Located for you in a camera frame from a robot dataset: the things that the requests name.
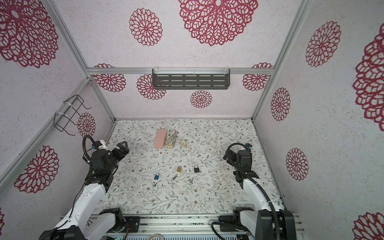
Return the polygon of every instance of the pink case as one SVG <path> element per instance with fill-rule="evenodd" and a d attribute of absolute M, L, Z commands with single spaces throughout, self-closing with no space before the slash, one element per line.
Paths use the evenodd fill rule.
<path fill-rule="evenodd" d="M 166 141 L 166 136 L 167 136 L 167 130 L 163 129 L 163 128 L 160 128 L 157 131 L 157 135 L 156 135 L 156 138 L 155 138 L 155 142 L 153 143 L 153 146 L 155 148 L 163 148 L 164 147 L 164 143 Z"/>

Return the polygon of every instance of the floral tablecloth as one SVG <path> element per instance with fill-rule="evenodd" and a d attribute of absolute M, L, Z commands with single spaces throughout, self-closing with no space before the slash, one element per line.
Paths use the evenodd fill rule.
<path fill-rule="evenodd" d="M 153 147 L 159 128 L 178 132 L 174 148 Z M 234 142 L 253 145 L 253 170 L 270 198 L 282 204 L 251 120 L 122 120 L 108 147 L 121 141 L 128 142 L 130 153 L 95 214 L 111 207 L 123 214 L 230 214 L 235 207 L 253 206 L 235 181 L 234 168 L 222 159 Z M 200 172 L 194 172 L 195 165 Z"/>

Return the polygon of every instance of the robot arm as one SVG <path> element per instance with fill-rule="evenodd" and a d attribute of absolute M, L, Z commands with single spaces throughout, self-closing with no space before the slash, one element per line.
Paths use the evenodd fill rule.
<path fill-rule="evenodd" d="M 92 140 L 92 146 L 96 149 L 92 153 L 92 157 L 89 157 L 85 150 L 86 138 Z M 89 172 L 84 182 L 85 187 L 68 214 L 53 230 L 44 231 L 39 240 L 100 240 L 109 229 L 120 232 L 126 228 L 120 208 L 103 210 L 96 222 L 86 227 L 97 203 L 112 183 L 113 171 L 117 168 L 118 162 L 129 153 L 127 142 L 119 143 L 118 147 L 119 149 L 109 151 L 103 140 L 95 142 L 88 135 L 84 137 L 84 158 L 89 163 Z"/>
<path fill-rule="evenodd" d="M 230 150 L 234 145 L 241 145 L 245 150 L 239 150 L 235 153 Z M 231 144 L 223 157 L 227 163 L 235 167 L 233 174 L 236 181 L 250 196 L 255 206 L 255 210 L 237 207 L 233 211 L 234 223 L 238 226 L 245 226 L 258 240 L 273 240 L 280 239 L 280 237 L 287 240 L 296 240 L 295 220 L 292 213 L 283 210 L 268 197 L 260 185 L 258 175 L 251 170 L 251 147 L 250 144 Z"/>

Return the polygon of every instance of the white arm segment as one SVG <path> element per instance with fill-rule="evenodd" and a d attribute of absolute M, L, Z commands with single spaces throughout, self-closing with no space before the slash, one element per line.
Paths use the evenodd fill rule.
<path fill-rule="evenodd" d="M 69 216 L 71 214 L 72 209 L 69 210 L 67 215 L 65 215 L 65 217 L 55 227 L 60 227 L 65 223 L 65 221 L 68 220 L 67 223 L 65 223 L 59 229 L 66 229 L 74 225 L 76 227 L 79 227 L 81 232 L 84 234 L 85 225 L 87 224 L 89 217 L 91 216 L 97 203 L 100 201 L 100 199 L 104 196 L 105 193 L 106 191 L 103 184 L 92 183 L 90 185 L 86 185 L 79 199 L 74 205 L 71 218 L 69 218 Z M 113 217 L 113 224 L 109 226 L 107 230 L 112 228 L 114 225 L 115 217 Z"/>
<path fill-rule="evenodd" d="M 260 179 L 257 179 L 255 177 L 252 178 L 255 180 L 257 183 L 260 182 Z M 263 192 L 251 182 L 249 179 L 244 179 L 243 180 L 243 189 L 244 191 L 251 197 L 251 200 L 253 204 L 255 205 L 255 211 L 257 212 L 258 210 L 263 210 L 266 209 L 268 211 L 271 211 L 271 207 L 269 206 L 268 201 L 263 195 Z M 272 201 L 273 206 L 275 207 L 276 212 L 282 210 L 279 205 L 277 205 L 274 201 Z"/>
<path fill-rule="evenodd" d="M 252 235 L 256 232 L 257 212 L 251 210 L 244 210 L 240 212 L 240 222 L 243 226 L 248 228 Z"/>

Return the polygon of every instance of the red mandala pattern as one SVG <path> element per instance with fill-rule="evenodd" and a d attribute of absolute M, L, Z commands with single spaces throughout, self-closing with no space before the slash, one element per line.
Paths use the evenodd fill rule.
<path fill-rule="evenodd" d="M 279 88 L 273 94 L 271 101 L 271 113 L 276 121 L 286 118 L 291 107 L 290 95 L 285 88 Z"/>
<path fill-rule="evenodd" d="M 191 103 L 193 106 L 197 108 L 208 107 L 209 104 L 211 104 L 211 102 L 212 102 L 212 95 L 207 91 L 198 90 L 192 93 Z"/>
<path fill-rule="evenodd" d="M 184 28 L 200 43 L 223 45 L 252 21 L 257 0 L 179 0 Z"/>
<path fill-rule="evenodd" d="M 253 68 L 272 68 L 270 63 L 259 63 L 254 65 Z M 269 76 L 267 74 L 246 74 L 243 76 L 243 85 L 246 89 L 257 91 L 263 89 Z"/>
<path fill-rule="evenodd" d="M 39 0 L 0 1 L 0 51 L 23 67 L 49 65 L 56 58 L 58 35 Z"/>
<path fill-rule="evenodd" d="M 145 98 L 152 100 L 162 98 L 167 92 L 166 90 L 156 90 L 153 88 L 151 74 L 140 76 L 137 80 L 137 89 Z"/>
<path fill-rule="evenodd" d="M 148 9 L 137 9 L 131 15 L 129 28 L 133 37 L 141 44 L 153 46 L 163 35 L 161 23 L 156 15 Z"/>
<path fill-rule="evenodd" d="M 319 27 L 308 43 L 306 60 L 312 67 L 326 63 L 336 51 L 340 42 L 340 25 L 330 21 Z"/>
<path fill-rule="evenodd" d="M 93 116 L 89 113 L 83 113 L 80 115 L 79 120 L 77 121 L 77 129 L 83 137 L 85 135 L 92 136 L 95 133 L 96 123 Z"/>
<path fill-rule="evenodd" d="M 13 185 L 21 192 L 37 193 L 55 179 L 58 168 L 59 159 L 55 151 L 43 146 Z"/>
<path fill-rule="evenodd" d="M 364 48 L 362 61 L 355 69 L 355 102 L 364 109 L 364 117 L 377 122 L 384 131 L 384 23 L 375 39 Z"/>
<path fill-rule="evenodd" d="M 1 212 L 1 208 L 0 208 L 0 236 L 1 236 L 1 230 L 3 229 L 4 225 L 5 225 L 4 214 Z"/>
<path fill-rule="evenodd" d="M 359 215 L 353 226 L 354 240 L 382 240 L 384 239 L 384 216 L 377 212 Z"/>
<path fill-rule="evenodd" d="M 286 166 L 289 174 L 296 180 L 304 180 L 308 174 L 308 161 L 304 153 L 297 148 L 292 148 L 286 158 Z"/>
<path fill-rule="evenodd" d="M 96 68 L 114 68 L 109 64 L 98 64 Z M 110 92 L 120 92 L 125 88 L 125 78 L 123 74 L 94 74 L 93 77 L 98 85 Z"/>

